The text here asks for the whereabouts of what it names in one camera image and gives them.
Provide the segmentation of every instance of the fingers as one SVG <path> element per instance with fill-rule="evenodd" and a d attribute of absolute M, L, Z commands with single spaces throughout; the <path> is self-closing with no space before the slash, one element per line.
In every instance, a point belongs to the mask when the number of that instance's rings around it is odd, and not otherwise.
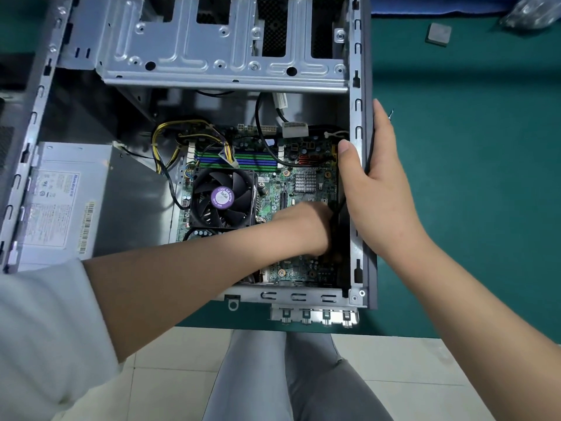
<path fill-rule="evenodd" d="M 337 164 L 339 173 L 343 180 L 345 193 L 347 196 L 356 188 L 357 183 L 361 183 L 366 174 L 362 169 L 359 154 L 354 145 L 348 140 L 341 140 L 338 147 L 339 155 Z"/>
<path fill-rule="evenodd" d="M 393 126 L 378 99 L 374 99 L 374 154 L 370 161 L 370 169 L 374 168 L 377 159 L 397 153 L 396 134 Z"/>

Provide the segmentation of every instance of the blue cloth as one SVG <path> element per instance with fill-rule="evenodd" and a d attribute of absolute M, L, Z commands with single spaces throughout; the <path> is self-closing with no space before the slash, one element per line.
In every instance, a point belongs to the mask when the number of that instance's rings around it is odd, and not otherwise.
<path fill-rule="evenodd" d="M 508 12 L 518 0 L 370 0 L 372 14 L 489 14 Z"/>

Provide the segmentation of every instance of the power supply label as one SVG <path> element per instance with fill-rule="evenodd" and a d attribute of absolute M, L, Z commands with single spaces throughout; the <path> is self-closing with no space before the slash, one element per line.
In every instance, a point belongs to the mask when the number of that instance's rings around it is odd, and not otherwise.
<path fill-rule="evenodd" d="M 79 173 L 40 170 L 24 243 L 64 248 L 74 210 Z"/>

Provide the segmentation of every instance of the gray pants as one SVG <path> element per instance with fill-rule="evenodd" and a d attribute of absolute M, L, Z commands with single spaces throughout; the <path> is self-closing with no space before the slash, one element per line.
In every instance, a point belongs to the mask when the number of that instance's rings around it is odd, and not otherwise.
<path fill-rule="evenodd" d="M 391 421 L 330 334 L 232 335 L 203 421 Z"/>

